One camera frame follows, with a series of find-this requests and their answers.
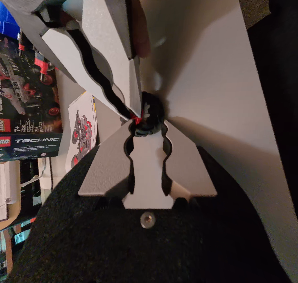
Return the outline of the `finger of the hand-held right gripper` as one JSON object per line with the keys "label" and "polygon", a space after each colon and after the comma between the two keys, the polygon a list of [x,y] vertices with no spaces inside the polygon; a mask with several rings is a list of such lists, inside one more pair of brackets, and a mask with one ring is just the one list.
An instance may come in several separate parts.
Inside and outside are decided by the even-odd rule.
{"label": "finger of the hand-held right gripper", "polygon": [[116,112],[140,118],[142,92],[140,59],[133,51],[129,0],[66,0],[62,47],[72,60],[63,65],[82,88]]}
{"label": "finger of the hand-held right gripper", "polygon": [[92,48],[79,29],[50,28],[42,36],[75,82],[125,120],[130,111],[115,94],[112,82],[97,67]]}

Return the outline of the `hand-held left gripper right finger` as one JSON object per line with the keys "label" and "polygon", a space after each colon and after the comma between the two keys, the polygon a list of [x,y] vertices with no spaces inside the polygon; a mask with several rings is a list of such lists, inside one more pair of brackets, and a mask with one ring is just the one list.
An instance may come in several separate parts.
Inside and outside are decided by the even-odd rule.
{"label": "hand-held left gripper right finger", "polygon": [[162,190],[173,200],[215,197],[217,191],[196,144],[169,121],[162,124]]}

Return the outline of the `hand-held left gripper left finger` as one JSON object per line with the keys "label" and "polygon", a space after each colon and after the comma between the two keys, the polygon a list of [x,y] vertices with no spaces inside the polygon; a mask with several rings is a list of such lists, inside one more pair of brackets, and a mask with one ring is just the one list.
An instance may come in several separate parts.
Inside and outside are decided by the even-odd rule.
{"label": "hand-held left gripper left finger", "polygon": [[79,196],[118,197],[133,194],[135,174],[130,154],[134,150],[135,121],[129,120],[99,149],[78,191]]}

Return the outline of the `black toy wheel red hub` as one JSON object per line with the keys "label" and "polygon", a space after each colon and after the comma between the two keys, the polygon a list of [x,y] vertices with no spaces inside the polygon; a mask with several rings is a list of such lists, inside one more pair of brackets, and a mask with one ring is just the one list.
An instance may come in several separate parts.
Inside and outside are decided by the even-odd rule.
{"label": "black toy wheel red hub", "polygon": [[148,92],[142,92],[141,118],[130,113],[130,118],[135,121],[135,136],[146,137],[158,133],[162,128],[165,111],[161,100]]}

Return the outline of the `white desk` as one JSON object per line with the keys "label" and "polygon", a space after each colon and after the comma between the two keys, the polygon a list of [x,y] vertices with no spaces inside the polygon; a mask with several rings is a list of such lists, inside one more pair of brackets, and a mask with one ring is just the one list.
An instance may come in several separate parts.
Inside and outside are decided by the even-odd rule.
{"label": "white desk", "polygon": [[297,282],[297,218],[239,0],[140,0],[151,55],[142,89],[202,146],[255,206],[281,265]]}

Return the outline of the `blue box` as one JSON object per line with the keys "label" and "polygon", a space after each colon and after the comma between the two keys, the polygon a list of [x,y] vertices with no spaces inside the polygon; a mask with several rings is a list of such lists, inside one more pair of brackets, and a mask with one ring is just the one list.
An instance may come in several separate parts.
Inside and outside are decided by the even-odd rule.
{"label": "blue box", "polygon": [[20,27],[2,2],[0,2],[0,33],[14,39],[18,39],[20,33]]}

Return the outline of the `white instruction booklet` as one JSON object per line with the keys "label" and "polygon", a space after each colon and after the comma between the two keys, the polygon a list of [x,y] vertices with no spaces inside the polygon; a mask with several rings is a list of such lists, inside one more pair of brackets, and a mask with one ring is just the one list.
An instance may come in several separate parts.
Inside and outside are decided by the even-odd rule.
{"label": "white instruction booklet", "polygon": [[97,118],[94,96],[84,92],[68,107],[70,121],[70,142],[65,161],[68,173],[96,145]]}

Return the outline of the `dark toy set box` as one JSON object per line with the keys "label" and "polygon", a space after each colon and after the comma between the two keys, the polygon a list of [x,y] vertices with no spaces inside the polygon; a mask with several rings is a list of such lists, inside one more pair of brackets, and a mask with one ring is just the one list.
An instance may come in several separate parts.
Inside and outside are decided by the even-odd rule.
{"label": "dark toy set box", "polygon": [[0,40],[0,160],[58,156],[63,135],[55,67],[17,40]]}

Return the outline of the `beige box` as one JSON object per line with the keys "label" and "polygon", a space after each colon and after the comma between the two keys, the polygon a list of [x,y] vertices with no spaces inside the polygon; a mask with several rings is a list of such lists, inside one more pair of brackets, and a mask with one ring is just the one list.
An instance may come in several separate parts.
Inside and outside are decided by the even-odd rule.
{"label": "beige box", "polygon": [[10,226],[21,210],[20,162],[0,164],[0,230]]}

